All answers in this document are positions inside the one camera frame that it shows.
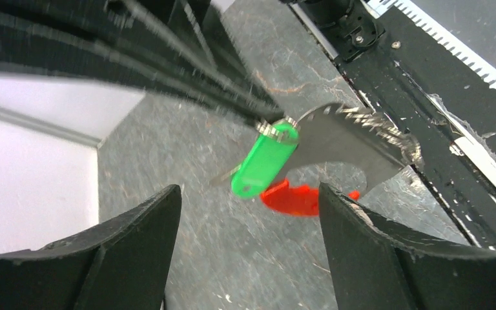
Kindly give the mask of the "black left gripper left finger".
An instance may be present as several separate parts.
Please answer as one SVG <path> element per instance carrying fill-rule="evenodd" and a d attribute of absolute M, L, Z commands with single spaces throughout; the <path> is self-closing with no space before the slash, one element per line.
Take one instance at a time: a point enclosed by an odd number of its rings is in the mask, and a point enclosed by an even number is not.
<path fill-rule="evenodd" d="M 41 249 L 0 254 L 0 309 L 161 309 L 181 202 L 169 185 Z"/>

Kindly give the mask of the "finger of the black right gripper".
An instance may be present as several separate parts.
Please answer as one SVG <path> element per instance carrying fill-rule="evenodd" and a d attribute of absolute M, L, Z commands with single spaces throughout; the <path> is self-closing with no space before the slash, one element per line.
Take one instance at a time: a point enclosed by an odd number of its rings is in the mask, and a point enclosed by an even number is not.
<path fill-rule="evenodd" d="M 119 44 L 134 32 L 104 8 L 0 8 L 0 72 L 92 79 L 188 99 L 251 127 L 274 123 L 278 112 L 227 112 L 189 92 L 160 66 L 152 67 Z"/>
<path fill-rule="evenodd" d="M 120 47 L 160 66 L 189 92 L 227 112 L 278 112 L 255 80 L 210 1 L 107 1 L 109 19 L 134 32 Z"/>

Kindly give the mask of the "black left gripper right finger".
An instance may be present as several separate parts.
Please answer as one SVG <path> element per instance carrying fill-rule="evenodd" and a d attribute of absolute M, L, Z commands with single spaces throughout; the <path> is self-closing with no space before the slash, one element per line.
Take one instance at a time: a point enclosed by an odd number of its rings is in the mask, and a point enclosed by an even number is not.
<path fill-rule="evenodd" d="M 319 186 L 339 309 L 496 309 L 496 251 L 414 230 Z"/>

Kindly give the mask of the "green key tag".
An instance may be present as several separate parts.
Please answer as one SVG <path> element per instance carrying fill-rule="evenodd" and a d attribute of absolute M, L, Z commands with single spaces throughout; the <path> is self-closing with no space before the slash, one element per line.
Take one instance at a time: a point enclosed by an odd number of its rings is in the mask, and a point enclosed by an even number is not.
<path fill-rule="evenodd" d="M 260 135 L 231 177 L 231 190 L 240 198 L 253 198 L 272 184 L 298 143 L 279 142 Z"/>

